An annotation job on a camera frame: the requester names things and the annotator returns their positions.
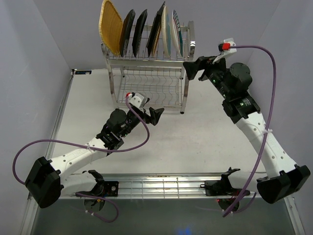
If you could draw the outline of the square woven bamboo plate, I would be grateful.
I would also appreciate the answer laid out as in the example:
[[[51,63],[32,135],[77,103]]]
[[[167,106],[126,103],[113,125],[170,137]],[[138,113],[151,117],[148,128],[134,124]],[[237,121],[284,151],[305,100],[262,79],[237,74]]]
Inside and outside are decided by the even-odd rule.
[[[122,19],[110,0],[104,0],[99,18],[99,35],[105,46],[115,56],[120,56],[120,38],[123,28]]]

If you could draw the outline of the beige floral square plate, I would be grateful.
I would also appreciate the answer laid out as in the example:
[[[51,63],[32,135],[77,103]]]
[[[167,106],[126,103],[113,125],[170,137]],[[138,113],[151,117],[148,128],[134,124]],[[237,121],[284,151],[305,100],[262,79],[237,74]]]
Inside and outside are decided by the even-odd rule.
[[[157,13],[160,13],[161,11],[163,12],[163,8],[165,6],[166,1],[163,2],[163,4],[161,5],[160,9],[157,11]],[[152,57],[151,53],[152,53],[152,47],[153,47],[153,43],[154,43],[154,39],[155,39],[155,34],[156,34],[156,30],[157,30],[157,13],[155,15],[151,30],[150,30],[150,35],[148,38],[148,42],[147,42],[147,50],[148,50],[148,57]]]

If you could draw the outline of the cream and blue round plate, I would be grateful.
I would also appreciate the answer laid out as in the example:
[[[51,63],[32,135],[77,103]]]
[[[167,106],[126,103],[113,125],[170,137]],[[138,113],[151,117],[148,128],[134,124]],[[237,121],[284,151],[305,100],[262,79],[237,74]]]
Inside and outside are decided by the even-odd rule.
[[[169,24],[168,7],[165,5],[161,16],[161,32],[163,41],[164,57],[171,56],[171,30]]]

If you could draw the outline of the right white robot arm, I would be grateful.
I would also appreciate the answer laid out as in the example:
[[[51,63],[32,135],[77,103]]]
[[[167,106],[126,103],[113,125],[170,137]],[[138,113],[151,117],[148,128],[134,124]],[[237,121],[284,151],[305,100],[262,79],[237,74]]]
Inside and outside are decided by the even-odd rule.
[[[254,175],[247,190],[257,192],[270,204],[299,191],[311,172],[306,165],[299,166],[281,147],[270,130],[260,107],[248,90],[252,83],[250,69],[243,63],[226,66],[225,59],[215,62],[215,57],[199,57],[195,62],[184,62],[188,80],[198,71],[200,81],[209,80],[224,98],[223,110],[245,134],[254,150],[261,153],[266,174]]]

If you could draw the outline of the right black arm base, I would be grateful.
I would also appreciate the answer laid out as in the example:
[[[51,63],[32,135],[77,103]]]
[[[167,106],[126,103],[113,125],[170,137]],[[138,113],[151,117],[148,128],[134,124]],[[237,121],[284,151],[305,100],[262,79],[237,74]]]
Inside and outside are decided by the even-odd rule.
[[[206,180],[200,184],[200,188],[205,190],[206,196],[237,196],[241,192],[246,180],[240,182],[241,179],[230,179],[230,176],[239,176],[236,174],[241,172],[240,168],[229,168],[228,171],[221,174],[219,180]]]

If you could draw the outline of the round woven bamboo plate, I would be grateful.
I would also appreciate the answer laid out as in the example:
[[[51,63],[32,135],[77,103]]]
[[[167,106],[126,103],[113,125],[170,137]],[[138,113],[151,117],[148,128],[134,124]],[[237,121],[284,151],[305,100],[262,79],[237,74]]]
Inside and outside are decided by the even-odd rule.
[[[157,50],[157,45],[158,45],[159,36],[161,32],[161,18],[162,18],[162,11],[160,13],[157,13],[157,28],[156,28],[156,34],[155,34],[153,47],[152,47],[152,53],[151,53],[152,57],[155,56],[155,52]]]

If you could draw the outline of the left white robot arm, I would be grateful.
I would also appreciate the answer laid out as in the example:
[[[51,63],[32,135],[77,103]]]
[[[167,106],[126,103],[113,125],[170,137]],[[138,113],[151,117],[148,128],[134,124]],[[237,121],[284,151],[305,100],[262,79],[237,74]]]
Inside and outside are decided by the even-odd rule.
[[[105,181],[100,173],[76,171],[84,166],[117,152],[123,138],[139,124],[157,125],[163,108],[149,108],[149,114],[136,107],[128,112],[115,109],[101,132],[87,144],[50,160],[38,158],[29,172],[25,186],[41,209],[54,204],[60,196],[85,192],[91,196],[104,193]]]

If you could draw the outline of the white plate teal red rim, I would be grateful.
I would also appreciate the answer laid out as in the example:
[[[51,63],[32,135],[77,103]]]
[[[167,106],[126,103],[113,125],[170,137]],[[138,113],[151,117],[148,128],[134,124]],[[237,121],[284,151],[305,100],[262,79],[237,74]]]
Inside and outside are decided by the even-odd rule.
[[[177,54],[182,57],[183,56],[183,40],[182,40],[182,32],[180,28],[179,18],[175,10],[172,11],[171,17],[171,40],[176,49]]]

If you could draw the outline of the black floral square plate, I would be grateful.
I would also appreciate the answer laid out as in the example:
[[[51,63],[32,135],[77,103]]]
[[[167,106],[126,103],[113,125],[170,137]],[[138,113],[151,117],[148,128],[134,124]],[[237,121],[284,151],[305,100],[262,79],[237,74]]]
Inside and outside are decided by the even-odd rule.
[[[135,11],[132,9],[129,11],[129,13],[127,14],[123,22],[123,28],[122,28],[120,42],[119,42],[119,49],[120,49],[121,57],[124,57],[127,53],[130,33],[132,30],[134,18],[135,18]]]
[[[142,37],[142,33],[143,33],[147,16],[148,16],[148,10],[145,9],[138,17],[136,25],[135,25],[134,36],[133,36],[133,41],[132,41],[132,49],[133,49],[134,57],[138,56],[138,51],[140,49],[140,43],[141,43],[141,37]]]

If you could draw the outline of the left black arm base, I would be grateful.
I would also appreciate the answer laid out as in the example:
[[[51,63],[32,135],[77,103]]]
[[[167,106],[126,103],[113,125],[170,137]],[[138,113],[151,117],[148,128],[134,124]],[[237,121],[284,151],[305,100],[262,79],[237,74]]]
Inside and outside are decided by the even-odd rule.
[[[119,190],[118,181],[100,181],[92,189],[91,193],[95,196],[117,197]]]

